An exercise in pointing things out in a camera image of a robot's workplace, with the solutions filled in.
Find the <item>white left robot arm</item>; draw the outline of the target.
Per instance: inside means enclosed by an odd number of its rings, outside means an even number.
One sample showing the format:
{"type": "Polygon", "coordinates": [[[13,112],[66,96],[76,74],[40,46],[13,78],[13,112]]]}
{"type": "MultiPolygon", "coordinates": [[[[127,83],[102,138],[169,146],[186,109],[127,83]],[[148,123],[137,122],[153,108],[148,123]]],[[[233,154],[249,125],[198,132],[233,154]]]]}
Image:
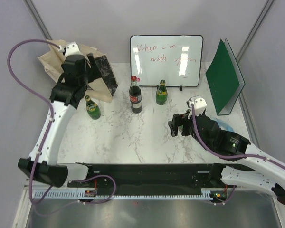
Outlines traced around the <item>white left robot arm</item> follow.
{"type": "Polygon", "coordinates": [[[50,109],[36,147],[27,159],[21,158],[18,167],[30,180],[54,187],[66,181],[78,180],[83,186],[93,185],[95,176],[80,163],[59,164],[59,148],[67,125],[84,98],[87,85],[99,79],[93,54],[86,57],[73,54],[61,65],[63,73],[50,95],[50,109]]]}

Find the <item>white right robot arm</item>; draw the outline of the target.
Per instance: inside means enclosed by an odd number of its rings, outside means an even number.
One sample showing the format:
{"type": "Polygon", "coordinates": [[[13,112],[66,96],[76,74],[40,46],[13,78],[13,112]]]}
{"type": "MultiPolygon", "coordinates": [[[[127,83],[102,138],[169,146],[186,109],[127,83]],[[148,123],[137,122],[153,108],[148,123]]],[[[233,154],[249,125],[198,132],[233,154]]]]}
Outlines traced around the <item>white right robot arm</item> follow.
{"type": "Polygon", "coordinates": [[[285,164],[269,156],[238,133],[222,130],[219,124],[205,114],[190,116],[174,114],[168,126],[173,137],[182,129],[183,136],[192,136],[206,151],[230,162],[249,167],[250,171],[215,163],[208,181],[213,187],[242,186],[268,192],[285,205],[285,164]]]}

